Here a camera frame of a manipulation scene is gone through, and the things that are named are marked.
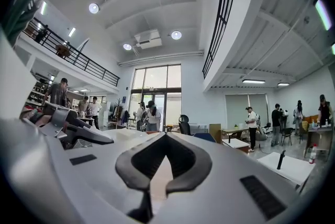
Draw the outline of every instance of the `round ceiling light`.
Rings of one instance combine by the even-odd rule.
[[[88,6],[88,10],[90,10],[90,12],[92,13],[92,14],[96,14],[97,12],[99,12],[99,6],[97,5],[97,4],[90,4],[89,6]]]
[[[131,45],[128,43],[124,44],[124,49],[126,49],[127,51],[131,50]]]
[[[182,37],[182,33],[178,30],[175,30],[174,32],[172,32],[171,37],[174,40],[179,40]]]

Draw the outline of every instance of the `gray floor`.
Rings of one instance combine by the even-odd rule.
[[[291,143],[288,144],[288,138],[286,138],[283,146],[280,143],[279,145],[274,146],[274,147],[271,147],[271,138],[272,138],[272,133],[269,133],[267,140],[256,141],[255,152],[249,153],[249,157],[253,159],[259,159],[263,156],[266,156],[267,153],[271,153],[271,152],[282,153],[283,150],[286,150],[285,152],[286,156],[290,156],[290,157],[297,158],[297,159],[304,160],[304,161],[309,160],[309,155],[310,155],[309,152],[306,153],[305,158],[303,156],[304,148],[306,146],[306,138],[304,138],[301,144],[299,144],[299,137],[292,135],[292,145]],[[327,152],[318,153],[317,158],[315,160],[316,165],[309,176],[309,179],[305,185],[305,188],[302,191],[302,194],[306,193],[309,189],[312,189],[314,186],[319,184],[321,175],[323,175],[323,173],[325,172],[325,167],[327,163],[326,157],[327,157]]]

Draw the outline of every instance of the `blue chair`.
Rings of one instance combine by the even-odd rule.
[[[194,137],[216,143],[215,139],[209,133],[197,133],[194,135]]]

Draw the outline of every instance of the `plastic bottle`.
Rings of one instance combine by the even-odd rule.
[[[309,157],[309,163],[310,164],[313,164],[314,161],[315,161],[315,158],[316,158],[316,144],[313,145],[313,149],[312,149],[312,152],[310,153],[310,157]]]

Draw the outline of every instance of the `balcony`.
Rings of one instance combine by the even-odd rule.
[[[46,30],[42,38],[37,37],[37,34],[41,29]],[[34,18],[29,23],[28,27],[24,30],[24,33],[35,42],[50,50],[52,53],[62,58],[66,62],[71,63],[72,65],[95,76],[96,78],[117,87],[118,81],[120,79],[118,76],[88,58],[81,51],[70,45],[69,42],[66,42],[52,30],[46,28],[45,25],[38,19]]]

